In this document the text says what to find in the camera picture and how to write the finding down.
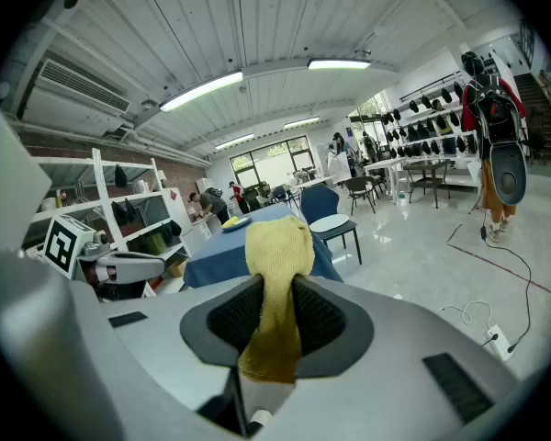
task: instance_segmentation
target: table covered with blue cloth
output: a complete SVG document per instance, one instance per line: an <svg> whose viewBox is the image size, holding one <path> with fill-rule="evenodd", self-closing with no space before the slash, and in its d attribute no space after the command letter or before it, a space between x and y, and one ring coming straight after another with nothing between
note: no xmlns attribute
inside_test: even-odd
<svg viewBox="0 0 551 441"><path fill-rule="evenodd" d="M291 215L294 213L289 207L275 204L252 212L253 221L251 223L274 221ZM190 288L201 288L234 277L249 275L245 261L247 228L248 226L245 226L233 232L218 232L212 235L202 249L188 260L184 283ZM339 273L332 266L331 251L314 233L312 234L312 246L314 247L314 264L310 274L343 282Z"/></svg>

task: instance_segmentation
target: power strip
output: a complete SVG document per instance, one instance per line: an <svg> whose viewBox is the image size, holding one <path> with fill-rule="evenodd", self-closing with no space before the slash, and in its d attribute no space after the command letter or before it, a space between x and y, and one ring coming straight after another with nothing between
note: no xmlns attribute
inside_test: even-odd
<svg viewBox="0 0 551 441"><path fill-rule="evenodd" d="M492 338L494 335L497 335L498 338L491 341L492 346L496 350L496 354L500 357L502 361L507 361L514 352L511 353L508 352L508 348L511 346L511 344L506 339L506 336L504 336L504 332L500 329L498 325L493 325L489 330L486 331L486 335L488 338Z"/></svg>

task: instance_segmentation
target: red line on floor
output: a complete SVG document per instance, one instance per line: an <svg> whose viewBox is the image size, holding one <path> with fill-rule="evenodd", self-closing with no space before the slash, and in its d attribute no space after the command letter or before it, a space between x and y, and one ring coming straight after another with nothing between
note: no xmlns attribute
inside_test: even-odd
<svg viewBox="0 0 551 441"><path fill-rule="evenodd" d="M494 263L493 261L490 261L486 258L484 258L483 256L479 256L477 254L472 254L471 252L468 252L467 250L464 250L463 248L459 248L458 246L455 246L455 245L452 245L450 243L448 243L447 245L455 248L456 250L459 250L460 252L463 252L464 254L469 254L471 256L474 256L476 258L479 258L481 261L485 261L486 263L490 263L491 265L494 265L496 267L498 267L499 269L503 270L503 271L507 271L508 273L510 273L511 275L515 275L516 277L519 277L520 279L522 279L523 281L526 281L526 277L522 277L521 275L517 275L516 273L514 273L513 271L511 271L510 269L508 268L505 268L504 266L500 266L498 265L497 263ZM542 290L548 292L549 294L551 294L551 290L547 289L545 286L541 286L540 284L537 284L535 283L534 281L531 281L531 284L534 284L535 286L537 286L538 288L541 288Z"/></svg>

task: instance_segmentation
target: white cube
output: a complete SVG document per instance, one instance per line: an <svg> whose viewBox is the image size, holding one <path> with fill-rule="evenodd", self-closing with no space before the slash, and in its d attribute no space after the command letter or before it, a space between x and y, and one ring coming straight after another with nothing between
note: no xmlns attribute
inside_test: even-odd
<svg viewBox="0 0 551 441"><path fill-rule="evenodd" d="M82 253L84 245L93 241L94 232L72 216L53 216L43 246L43 259L72 279L75 259Z"/></svg>

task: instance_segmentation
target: yellow towel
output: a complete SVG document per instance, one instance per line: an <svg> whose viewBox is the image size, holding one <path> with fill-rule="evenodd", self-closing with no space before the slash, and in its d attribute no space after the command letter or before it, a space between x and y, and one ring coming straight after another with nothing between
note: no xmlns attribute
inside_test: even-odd
<svg viewBox="0 0 551 441"><path fill-rule="evenodd" d="M264 305L239 370L249 379L293 384L302 349L291 284L312 269L309 226L294 216L256 222L247 229L245 257L251 274L264 277Z"/></svg>

